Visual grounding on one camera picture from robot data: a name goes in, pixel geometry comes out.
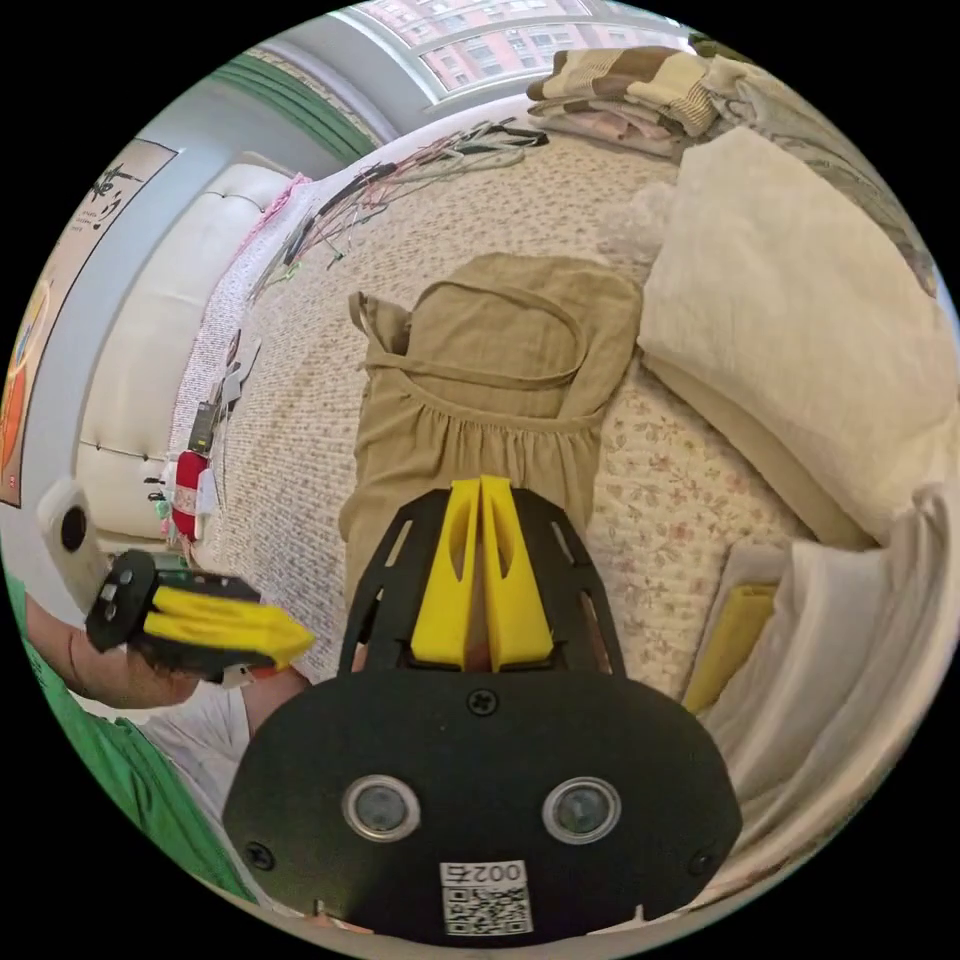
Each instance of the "white sheet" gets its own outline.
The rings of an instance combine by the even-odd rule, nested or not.
[[[693,906],[789,862],[869,797],[956,651],[958,584],[955,483],[918,492],[885,549],[799,541],[787,551],[773,617],[701,714],[728,763],[744,829]]]
[[[759,421],[880,542],[914,490],[960,473],[939,304],[866,214],[750,130],[684,154],[638,342]]]

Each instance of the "white pillow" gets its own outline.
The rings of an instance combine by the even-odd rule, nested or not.
[[[759,421],[881,542],[914,490],[960,473],[941,307],[866,214],[750,130],[684,154],[637,342]]]

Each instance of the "qr code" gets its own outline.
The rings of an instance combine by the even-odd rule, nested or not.
[[[533,930],[526,871],[520,861],[445,863],[441,877],[449,936],[498,937]]]

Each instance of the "screw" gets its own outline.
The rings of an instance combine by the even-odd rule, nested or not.
[[[272,870],[277,865],[273,854],[262,843],[254,840],[244,847],[244,853],[250,866],[256,867],[257,870]]]
[[[694,877],[705,874],[713,866],[714,856],[712,853],[698,853],[691,861],[687,870]]]
[[[467,697],[467,709],[475,717],[489,717],[497,712],[500,701],[492,690],[474,690]]]

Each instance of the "yellow cloth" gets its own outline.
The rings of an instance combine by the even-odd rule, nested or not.
[[[746,663],[773,615],[775,585],[743,583],[734,587],[717,617],[683,695],[683,705],[699,713],[714,704],[730,678]]]

